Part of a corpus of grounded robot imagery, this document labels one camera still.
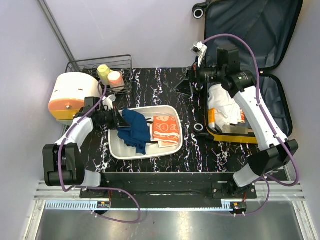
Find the orange towel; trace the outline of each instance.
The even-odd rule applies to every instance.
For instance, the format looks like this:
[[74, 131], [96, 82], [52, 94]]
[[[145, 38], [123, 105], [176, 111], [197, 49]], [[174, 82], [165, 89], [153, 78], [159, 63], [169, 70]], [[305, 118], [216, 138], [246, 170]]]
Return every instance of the orange towel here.
[[152, 136], [154, 141], [177, 144], [180, 135], [176, 119], [173, 116], [154, 116]]

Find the black wire rack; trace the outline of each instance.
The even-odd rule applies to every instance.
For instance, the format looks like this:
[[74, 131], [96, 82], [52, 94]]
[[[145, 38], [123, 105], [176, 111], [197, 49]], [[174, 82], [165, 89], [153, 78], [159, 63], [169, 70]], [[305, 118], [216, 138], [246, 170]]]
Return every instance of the black wire rack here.
[[[110, 87], [106, 89], [106, 95], [108, 94], [127, 94], [132, 92], [132, 57], [131, 55], [119, 55], [119, 56], [108, 56], [100, 58], [85, 59], [79, 61], [71, 61], [67, 64], [65, 72], [80, 72], [84, 74], [89, 74], [98, 81], [100, 80], [98, 76], [97, 69], [100, 65], [106, 64], [111, 70], [120, 72], [124, 81], [124, 86], [121, 91], [117, 89], [121, 87]], [[104, 91], [105, 86], [101, 84], [102, 91]]]

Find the open suitcase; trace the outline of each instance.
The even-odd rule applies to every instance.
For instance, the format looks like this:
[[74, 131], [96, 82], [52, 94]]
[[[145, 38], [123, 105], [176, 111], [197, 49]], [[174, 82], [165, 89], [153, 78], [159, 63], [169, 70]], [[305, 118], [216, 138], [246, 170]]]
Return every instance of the open suitcase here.
[[[233, 34], [243, 39], [252, 49], [260, 71], [260, 91], [275, 122], [290, 136], [293, 123], [285, 91], [279, 78], [272, 74], [285, 57], [302, 8], [303, 0], [207, 0], [193, 7], [197, 19], [205, 16], [207, 39], [218, 34]], [[253, 60], [245, 47], [232, 38], [218, 38], [207, 45], [206, 64], [217, 61], [217, 47], [233, 44], [239, 49], [241, 70], [255, 72]], [[204, 86], [208, 104], [208, 84]], [[248, 134], [222, 133], [208, 126], [208, 106], [205, 127], [215, 141], [256, 144], [253, 132]]]

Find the white tray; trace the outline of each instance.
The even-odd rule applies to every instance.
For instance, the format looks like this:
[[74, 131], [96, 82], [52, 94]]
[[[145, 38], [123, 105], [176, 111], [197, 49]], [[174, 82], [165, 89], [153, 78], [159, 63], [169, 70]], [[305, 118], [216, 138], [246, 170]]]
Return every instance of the white tray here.
[[109, 136], [108, 136], [109, 148], [110, 148], [110, 153], [113, 157], [120, 160], [150, 159], [150, 158], [171, 155], [178, 152], [181, 149], [183, 145], [181, 122], [180, 122], [180, 118], [178, 116], [177, 111], [172, 106], [167, 106], [167, 105], [145, 106], [145, 107], [132, 108], [130, 110], [141, 113], [142, 115], [144, 115], [146, 119], [148, 118], [153, 119], [154, 116], [175, 117], [176, 123], [178, 125], [179, 134], [180, 134], [180, 137], [178, 139], [178, 145], [159, 148], [158, 144], [151, 144], [151, 145], [147, 144], [145, 148], [146, 155], [143, 155], [141, 153], [136, 153], [135, 147], [127, 146], [125, 142], [118, 137], [117, 130], [110, 130]]

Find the black marble table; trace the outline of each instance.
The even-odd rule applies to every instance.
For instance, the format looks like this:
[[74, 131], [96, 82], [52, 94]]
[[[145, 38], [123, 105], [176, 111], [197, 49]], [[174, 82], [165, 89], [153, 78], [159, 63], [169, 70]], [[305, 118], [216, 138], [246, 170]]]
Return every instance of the black marble table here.
[[247, 157], [258, 151], [255, 144], [216, 142], [195, 137], [193, 126], [204, 124], [205, 99], [198, 94], [188, 98], [172, 92], [186, 73], [185, 68], [137, 68], [133, 70], [132, 93], [119, 95], [116, 106], [139, 108], [170, 105], [179, 113], [183, 146], [173, 155], [140, 160], [118, 160], [112, 157], [108, 129], [93, 131], [81, 147], [86, 169], [97, 172], [236, 172]]

